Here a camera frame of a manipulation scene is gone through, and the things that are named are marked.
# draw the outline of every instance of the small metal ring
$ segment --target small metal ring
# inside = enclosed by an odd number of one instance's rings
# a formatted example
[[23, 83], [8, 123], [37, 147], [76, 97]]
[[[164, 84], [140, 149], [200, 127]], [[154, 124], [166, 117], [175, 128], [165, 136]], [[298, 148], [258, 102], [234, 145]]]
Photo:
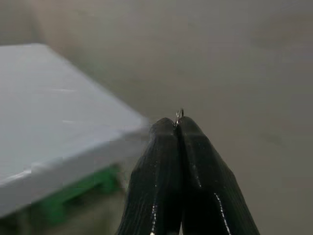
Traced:
[[178, 126], [179, 119], [182, 118], [183, 116], [184, 116], [184, 110], [181, 108], [176, 113], [176, 120], [175, 120], [175, 124], [174, 124], [175, 127]]

